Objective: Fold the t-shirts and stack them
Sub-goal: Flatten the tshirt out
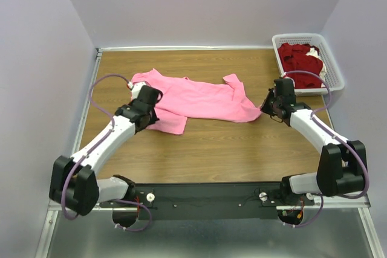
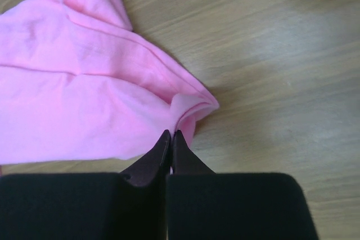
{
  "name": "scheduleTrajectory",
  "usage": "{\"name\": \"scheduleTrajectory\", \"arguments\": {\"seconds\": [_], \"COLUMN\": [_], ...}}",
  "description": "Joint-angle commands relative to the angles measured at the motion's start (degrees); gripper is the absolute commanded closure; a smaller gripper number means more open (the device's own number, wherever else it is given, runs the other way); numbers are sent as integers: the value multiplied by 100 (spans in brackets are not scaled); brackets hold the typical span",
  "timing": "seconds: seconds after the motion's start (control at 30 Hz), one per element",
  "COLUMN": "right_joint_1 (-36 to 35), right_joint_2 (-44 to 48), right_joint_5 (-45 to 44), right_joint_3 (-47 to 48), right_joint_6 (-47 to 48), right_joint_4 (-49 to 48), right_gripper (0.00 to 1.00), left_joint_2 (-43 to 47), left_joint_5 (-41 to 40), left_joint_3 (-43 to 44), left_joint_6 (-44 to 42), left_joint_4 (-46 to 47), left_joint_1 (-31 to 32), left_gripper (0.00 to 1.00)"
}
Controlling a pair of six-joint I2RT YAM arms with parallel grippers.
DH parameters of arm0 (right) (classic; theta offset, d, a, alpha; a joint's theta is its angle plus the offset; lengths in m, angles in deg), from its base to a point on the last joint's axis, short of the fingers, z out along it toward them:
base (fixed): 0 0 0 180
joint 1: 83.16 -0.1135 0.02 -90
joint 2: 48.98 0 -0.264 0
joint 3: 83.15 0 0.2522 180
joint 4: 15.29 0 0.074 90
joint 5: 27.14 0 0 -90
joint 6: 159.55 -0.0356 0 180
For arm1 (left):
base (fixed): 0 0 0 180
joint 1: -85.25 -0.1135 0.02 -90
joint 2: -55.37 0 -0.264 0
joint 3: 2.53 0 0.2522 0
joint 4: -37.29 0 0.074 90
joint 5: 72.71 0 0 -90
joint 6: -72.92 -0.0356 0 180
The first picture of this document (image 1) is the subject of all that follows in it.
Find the pink t shirt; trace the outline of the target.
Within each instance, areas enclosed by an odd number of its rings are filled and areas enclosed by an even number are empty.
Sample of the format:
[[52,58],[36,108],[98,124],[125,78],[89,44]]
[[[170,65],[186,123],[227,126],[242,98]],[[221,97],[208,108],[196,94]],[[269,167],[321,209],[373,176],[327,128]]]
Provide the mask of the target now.
[[224,76],[223,81],[216,85],[187,77],[167,77],[156,69],[137,73],[131,80],[135,84],[146,82],[163,93],[155,106],[159,120],[148,129],[174,135],[184,133],[188,118],[247,123],[260,117],[260,108],[247,98],[236,74]]

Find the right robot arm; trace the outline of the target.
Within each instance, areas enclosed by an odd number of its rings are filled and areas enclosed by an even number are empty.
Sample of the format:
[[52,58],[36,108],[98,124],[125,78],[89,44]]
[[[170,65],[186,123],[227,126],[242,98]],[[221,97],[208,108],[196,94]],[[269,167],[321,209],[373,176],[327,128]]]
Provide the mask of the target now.
[[361,141],[351,141],[322,122],[305,103],[298,102],[291,79],[276,79],[261,111],[298,131],[319,152],[315,173],[282,178],[279,200],[293,204],[300,194],[318,194],[357,199],[369,189],[366,149]]

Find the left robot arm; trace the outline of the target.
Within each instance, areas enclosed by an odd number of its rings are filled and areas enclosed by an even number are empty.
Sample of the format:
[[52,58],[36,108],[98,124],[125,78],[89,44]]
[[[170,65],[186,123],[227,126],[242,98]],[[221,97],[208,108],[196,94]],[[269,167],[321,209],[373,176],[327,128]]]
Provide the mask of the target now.
[[130,103],[119,107],[108,125],[84,148],[70,157],[60,156],[53,164],[49,198],[76,215],[87,215],[96,204],[113,201],[122,207],[135,199],[135,183],[114,175],[97,179],[97,174],[112,155],[136,133],[155,124],[155,105],[163,93],[146,85],[135,84]]

